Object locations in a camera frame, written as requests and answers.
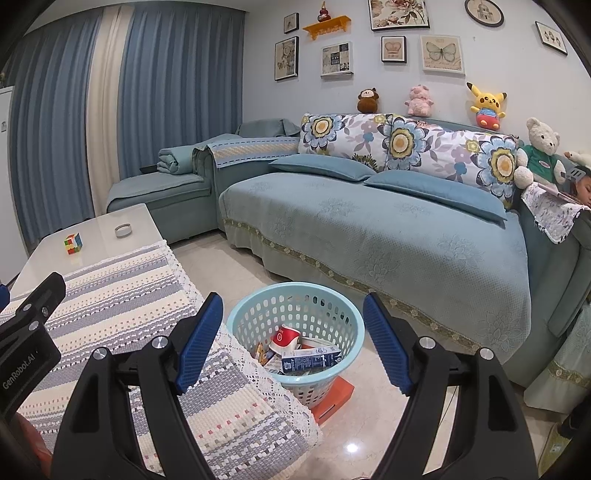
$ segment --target striped table runner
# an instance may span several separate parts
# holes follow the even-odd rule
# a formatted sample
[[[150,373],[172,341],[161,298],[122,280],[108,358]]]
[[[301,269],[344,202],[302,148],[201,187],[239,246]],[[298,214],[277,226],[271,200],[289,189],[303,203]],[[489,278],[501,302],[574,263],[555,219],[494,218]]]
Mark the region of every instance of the striped table runner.
[[[162,241],[67,275],[66,298],[47,330],[59,364],[20,408],[53,450],[62,415],[86,361],[99,346],[137,350],[195,315],[203,296]],[[0,313],[8,320],[28,293]],[[162,473],[139,388],[130,402],[144,462]],[[310,411],[220,328],[198,382],[180,397],[191,430],[219,479],[288,478],[322,436]]]

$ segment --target marble floor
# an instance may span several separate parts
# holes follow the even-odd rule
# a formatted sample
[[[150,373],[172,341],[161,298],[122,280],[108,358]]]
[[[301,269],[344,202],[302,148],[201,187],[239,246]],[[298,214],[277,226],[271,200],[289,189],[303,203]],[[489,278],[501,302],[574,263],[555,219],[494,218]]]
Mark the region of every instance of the marble floor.
[[[249,250],[232,248],[220,232],[207,233],[172,247],[204,296],[210,291],[222,296],[226,317],[243,297],[286,280],[265,270],[262,261]],[[293,480],[350,480],[370,476],[398,426],[406,397],[388,382],[369,335],[343,377],[355,386],[353,396],[323,425],[324,442],[311,452]],[[426,472],[438,468],[443,461],[456,405],[454,393],[455,388],[450,387]],[[522,407],[539,457],[550,428],[559,420],[558,415],[523,403]]]

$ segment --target trash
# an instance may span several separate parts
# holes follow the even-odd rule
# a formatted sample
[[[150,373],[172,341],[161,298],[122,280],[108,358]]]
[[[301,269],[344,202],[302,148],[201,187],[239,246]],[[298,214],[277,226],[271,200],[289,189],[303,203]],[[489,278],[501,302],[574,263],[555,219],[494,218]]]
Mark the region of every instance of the trash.
[[[277,333],[271,339],[269,348],[275,353],[283,356],[287,352],[296,350],[300,347],[299,344],[300,331],[295,328],[281,325]]]
[[[281,369],[281,355],[275,354],[265,365],[265,370],[270,374],[284,375]]]
[[[316,367],[328,368],[342,359],[340,348],[336,346],[294,350],[281,358],[283,371],[299,372]]]
[[[300,343],[302,348],[319,348],[322,346],[336,346],[330,340],[325,340],[323,338],[311,338],[311,337],[301,337]]]

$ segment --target monkey plush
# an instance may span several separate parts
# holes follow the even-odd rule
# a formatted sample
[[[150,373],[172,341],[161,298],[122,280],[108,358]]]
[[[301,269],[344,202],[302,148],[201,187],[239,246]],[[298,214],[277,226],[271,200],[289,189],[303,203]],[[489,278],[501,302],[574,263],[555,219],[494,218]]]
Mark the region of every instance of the monkey plush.
[[[378,111],[378,92],[375,88],[363,90],[359,96],[357,103],[357,110],[361,113],[376,113]]]

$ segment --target picture frame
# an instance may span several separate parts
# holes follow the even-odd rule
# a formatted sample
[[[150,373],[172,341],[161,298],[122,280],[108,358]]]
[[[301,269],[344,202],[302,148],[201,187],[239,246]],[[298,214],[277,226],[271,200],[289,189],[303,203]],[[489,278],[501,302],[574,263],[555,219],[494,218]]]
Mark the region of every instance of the picture frame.
[[[283,19],[283,33],[291,33],[300,29],[300,14],[288,15]]]
[[[544,25],[540,22],[536,22],[535,26],[538,29],[540,40],[544,45],[558,50],[560,53],[563,53],[564,55],[569,54],[568,50],[566,49],[566,43],[564,43],[564,37],[562,36],[562,32],[556,30],[555,28],[549,27],[548,25]]]
[[[430,28],[426,0],[368,0],[369,20],[373,31],[402,28]]]
[[[407,41],[401,35],[397,37],[382,37],[382,61],[384,63],[406,63]]]
[[[298,76],[300,38],[291,37],[275,44],[275,81]]]
[[[464,7],[480,25],[496,28],[505,23],[503,11],[492,0],[466,0]]]
[[[466,75],[460,37],[421,35],[423,70]]]
[[[350,41],[322,47],[321,77],[353,73],[353,43]]]

